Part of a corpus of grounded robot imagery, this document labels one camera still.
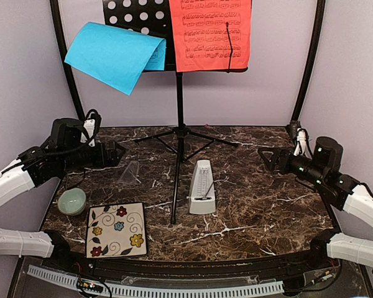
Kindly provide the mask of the clear plastic metronome cover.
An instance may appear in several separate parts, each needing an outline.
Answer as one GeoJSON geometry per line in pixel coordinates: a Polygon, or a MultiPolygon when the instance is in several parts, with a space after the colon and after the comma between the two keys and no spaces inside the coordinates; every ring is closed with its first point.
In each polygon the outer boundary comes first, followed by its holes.
{"type": "Polygon", "coordinates": [[[140,163],[138,161],[131,161],[122,172],[119,183],[127,185],[140,184],[139,169],[140,163]]]}

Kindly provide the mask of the white metronome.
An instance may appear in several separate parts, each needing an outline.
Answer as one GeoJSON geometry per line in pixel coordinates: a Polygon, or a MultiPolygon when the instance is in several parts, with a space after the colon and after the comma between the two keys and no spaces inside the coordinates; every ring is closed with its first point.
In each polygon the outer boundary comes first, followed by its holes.
{"type": "Polygon", "coordinates": [[[188,198],[190,214],[206,215],[216,212],[214,179],[209,160],[196,162],[188,198]]]}

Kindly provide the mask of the blue sheet music page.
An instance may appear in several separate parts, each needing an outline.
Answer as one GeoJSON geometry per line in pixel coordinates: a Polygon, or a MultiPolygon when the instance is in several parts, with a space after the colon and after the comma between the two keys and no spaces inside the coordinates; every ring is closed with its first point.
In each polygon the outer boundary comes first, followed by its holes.
{"type": "Polygon", "coordinates": [[[75,37],[65,63],[129,96],[143,71],[164,70],[166,47],[164,38],[89,22],[75,37]]]}

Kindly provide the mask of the red sheet music page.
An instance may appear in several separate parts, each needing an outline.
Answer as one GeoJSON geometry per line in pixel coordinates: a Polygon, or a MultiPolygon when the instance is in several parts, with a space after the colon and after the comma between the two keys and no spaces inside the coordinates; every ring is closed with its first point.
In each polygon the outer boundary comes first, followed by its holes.
{"type": "Polygon", "coordinates": [[[252,1],[170,1],[178,72],[237,71],[251,54],[252,1]]]}

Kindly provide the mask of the black perforated music stand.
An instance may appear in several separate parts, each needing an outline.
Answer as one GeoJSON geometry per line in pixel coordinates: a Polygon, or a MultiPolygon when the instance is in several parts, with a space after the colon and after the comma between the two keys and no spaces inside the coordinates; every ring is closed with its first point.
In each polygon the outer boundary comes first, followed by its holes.
{"type": "Polygon", "coordinates": [[[150,35],[164,38],[167,42],[164,70],[175,72],[177,88],[177,125],[164,133],[136,140],[136,143],[140,143],[156,139],[177,156],[170,214],[170,223],[174,225],[176,223],[177,196],[181,164],[193,158],[214,142],[232,146],[234,148],[237,148],[238,144],[194,132],[184,123],[183,74],[178,72],[176,69],[177,63],[173,38],[175,22],[172,20],[170,2],[147,1],[146,4],[141,5],[139,1],[131,1],[130,4],[126,6],[124,6],[123,3],[123,1],[114,1],[114,3],[111,4],[109,1],[103,1],[105,24],[123,29],[139,30],[141,32],[143,30],[149,30],[150,35]],[[193,152],[191,155],[185,156],[185,138],[189,135],[205,139],[208,143],[193,152]]]}

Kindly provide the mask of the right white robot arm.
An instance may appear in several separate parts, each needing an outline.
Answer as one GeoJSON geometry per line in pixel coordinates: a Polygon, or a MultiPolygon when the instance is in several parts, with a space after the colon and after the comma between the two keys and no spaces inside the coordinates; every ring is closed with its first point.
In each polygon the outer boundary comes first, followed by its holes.
{"type": "MultiPolygon", "coordinates": [[[[321,200],[373,228],[373,192],[356,178],[340,172],[343,147],[330,137],[318,137],[311,158],[301,150],[261,147],[258,154],[269,171],[293,174],[312,185],[321,200]]],[[[310,242],[305,264],[318,269],[328,259],[346,260],[373,268],[373,241],[326,229],[310,242]]]]}

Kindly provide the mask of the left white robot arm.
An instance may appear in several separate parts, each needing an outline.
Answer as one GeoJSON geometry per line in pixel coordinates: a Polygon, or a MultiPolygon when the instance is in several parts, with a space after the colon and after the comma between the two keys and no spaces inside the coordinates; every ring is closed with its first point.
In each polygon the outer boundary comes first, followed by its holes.
{"type": "MultiPolygon", "coordinates": [[[[97,114],[85,120],[54,120],[43,144],[26,149],[0,170],[0,209],[52,179],[64,178],[68,170],[117,166],[126,150],[116,141],[98,141],[100,125],[97,114]]],[[[0,256],[50,258],[62,271],[69,271],[75,266],[69,250],[68,242],[52,230],[0,228],[0,256]]]]}

